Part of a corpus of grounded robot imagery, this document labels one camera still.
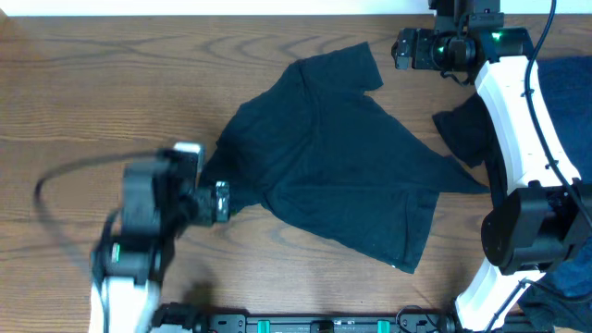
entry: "white wall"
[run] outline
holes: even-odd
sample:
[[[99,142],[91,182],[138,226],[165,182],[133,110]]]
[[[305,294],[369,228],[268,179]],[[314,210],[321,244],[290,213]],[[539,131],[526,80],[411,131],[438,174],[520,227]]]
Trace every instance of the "white wall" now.
[[[501,0],[507,14],[548,13],[550,0]],[[430,13],[427,0],[0,0],[9,16],[338,15]],[[592,0],[558,0],[558,13],[592,13]]]

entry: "shirt sleeve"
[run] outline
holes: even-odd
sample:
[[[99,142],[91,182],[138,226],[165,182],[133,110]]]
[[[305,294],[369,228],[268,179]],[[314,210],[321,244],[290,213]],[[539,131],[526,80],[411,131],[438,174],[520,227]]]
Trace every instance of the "shirt sleeve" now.
[[[368,43],[300,61],[305,80],[330,90],[372,91],[383,82]]]

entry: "cloth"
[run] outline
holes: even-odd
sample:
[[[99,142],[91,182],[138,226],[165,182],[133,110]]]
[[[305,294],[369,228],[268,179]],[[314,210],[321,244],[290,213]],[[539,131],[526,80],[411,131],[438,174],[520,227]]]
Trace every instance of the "cloth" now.
[[[294,227],[413,273],[438,193],[487,188],[364,95],[382,84],[367,43],[296,61],[240,106],[201,185],[227,180],[231,210],[261,204]]]
[[[545,103],[561,145],[580,172],[592,179],[592,57],[573,57],[539,62],[538,77]],[[451,112],[434,115],[440,135],[452,152],[469,167],[485,161],[494,206],[506,194],[505,166],[485,104],[478,95]],[[592,291],[592,240],[571,263],[546,274],[542,283],[566,296]],[[592,304],[569,304],[529,288],[518,302],[535,327],[570,327],[592,331]]]

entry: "table surface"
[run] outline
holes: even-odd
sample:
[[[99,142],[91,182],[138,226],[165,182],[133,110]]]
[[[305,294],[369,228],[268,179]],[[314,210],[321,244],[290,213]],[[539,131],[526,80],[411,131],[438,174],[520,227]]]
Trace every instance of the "table surface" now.
[[[544,16],[508,16],[536,40]],[[81,332],[88,326],[89,252],[119,204],[123,164],[47,184],[47,169],[82,157],[203,142],[209,154],[239,105],[295,59],[368,41],[382,107],[440,154],[431,115],[474,88],[437,72],[396,71],[390,47],[430,16],[0,18],[0,331]],[[541,57],[592,54],[592,16],[558,16]],[[471,170],[487,182],[484,168]],[[249,207],[177,242],[163,301],[252,314],[394,313],[442,308],[463,291],[483,252],[488,195],[443,193],[414,275]]]

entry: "wood grain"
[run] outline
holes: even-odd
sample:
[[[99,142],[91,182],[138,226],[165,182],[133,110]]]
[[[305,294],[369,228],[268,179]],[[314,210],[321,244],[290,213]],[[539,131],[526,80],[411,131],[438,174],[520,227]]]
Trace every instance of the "wood grain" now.
[[[546,18],[510,16],[535,37]],[[49,215],[32,204],[48,168],[85,156],[207,144],[239,105],[297,58],[368,41],[385,85],[371,94],[441,154],[430,116],[473,93],[436,72],[395,71],[399,29],[430,16],[10,18],[0,38],[0,331],[81,332],[89,319],[88,255],[120,200],[123,164],[47,184]],[[558,16],[543,57],[592,54],[592,18]],[[471,171],[487,181],[483,168]],[[178,242],[164,301],[253,314],[393,313],[444,306],[483,258],[487,195],[442,194],[415,275],[278,221],[260,206]]]

